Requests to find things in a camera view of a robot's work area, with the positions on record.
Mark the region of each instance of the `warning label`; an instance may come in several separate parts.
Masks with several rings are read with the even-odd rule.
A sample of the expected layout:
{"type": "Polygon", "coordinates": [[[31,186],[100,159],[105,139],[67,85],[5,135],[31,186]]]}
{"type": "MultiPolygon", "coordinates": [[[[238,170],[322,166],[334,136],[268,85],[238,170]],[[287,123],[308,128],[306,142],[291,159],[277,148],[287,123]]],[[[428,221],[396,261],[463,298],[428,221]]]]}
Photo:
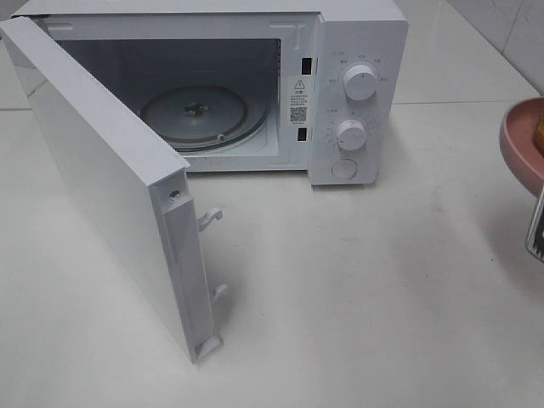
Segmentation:
{"type": "Polygon", "coordinates": [[[282,97],[282,109],[293,126],[305,126],[309,122],[309,104],[314,94],[311,76],[289,76],[286,78],[282,97]]]}

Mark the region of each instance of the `open door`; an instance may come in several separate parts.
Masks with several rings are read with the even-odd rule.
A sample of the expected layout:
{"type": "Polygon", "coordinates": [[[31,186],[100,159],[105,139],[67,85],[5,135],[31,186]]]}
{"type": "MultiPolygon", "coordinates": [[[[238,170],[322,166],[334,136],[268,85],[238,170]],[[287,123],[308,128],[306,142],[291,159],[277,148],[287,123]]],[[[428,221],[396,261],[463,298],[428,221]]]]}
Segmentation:
{"type": "Polygon", "coordinates": [[[188,162],[32,20],[0,32],[63,180],[195,362],[219,341],[188,162]]]}

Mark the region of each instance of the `qr code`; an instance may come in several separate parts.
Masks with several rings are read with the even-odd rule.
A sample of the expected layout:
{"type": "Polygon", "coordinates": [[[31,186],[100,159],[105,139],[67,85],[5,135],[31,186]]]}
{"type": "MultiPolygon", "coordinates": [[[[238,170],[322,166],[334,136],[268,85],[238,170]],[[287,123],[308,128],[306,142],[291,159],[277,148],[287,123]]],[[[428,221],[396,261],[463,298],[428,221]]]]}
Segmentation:
{"type": "Polygon", "coordinates": [[[306,110],[308,108],[291,108],[291,122],[306,122],[306,110]]]}

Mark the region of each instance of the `pink bowl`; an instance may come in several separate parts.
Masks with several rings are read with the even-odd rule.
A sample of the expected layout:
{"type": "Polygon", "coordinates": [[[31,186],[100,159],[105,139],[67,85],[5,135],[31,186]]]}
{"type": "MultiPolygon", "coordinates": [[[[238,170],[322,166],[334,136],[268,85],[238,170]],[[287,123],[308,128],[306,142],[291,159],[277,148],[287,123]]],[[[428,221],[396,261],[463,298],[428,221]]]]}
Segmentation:
{"type": "Polygon", "coordinates": [[[501,152],[508,167],[534,196],[544,184],[544,156],[534,143],[536,125],[544,116],[544,98],[527,99],[512,106],[501,126],[501,152]]]}

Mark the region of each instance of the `microwave oven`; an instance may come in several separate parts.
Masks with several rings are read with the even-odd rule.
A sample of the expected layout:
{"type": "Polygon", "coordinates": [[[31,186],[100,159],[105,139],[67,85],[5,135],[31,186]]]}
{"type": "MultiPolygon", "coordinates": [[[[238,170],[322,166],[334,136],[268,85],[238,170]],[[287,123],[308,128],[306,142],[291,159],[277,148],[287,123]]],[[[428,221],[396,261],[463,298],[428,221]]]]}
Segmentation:
{"type": "Polygon", "coordinates": [[[59,172],[195,362],[219,345],[186,173],[372,183],[407,23],[390,0],[30,0],[0,32],[59,172]]]}

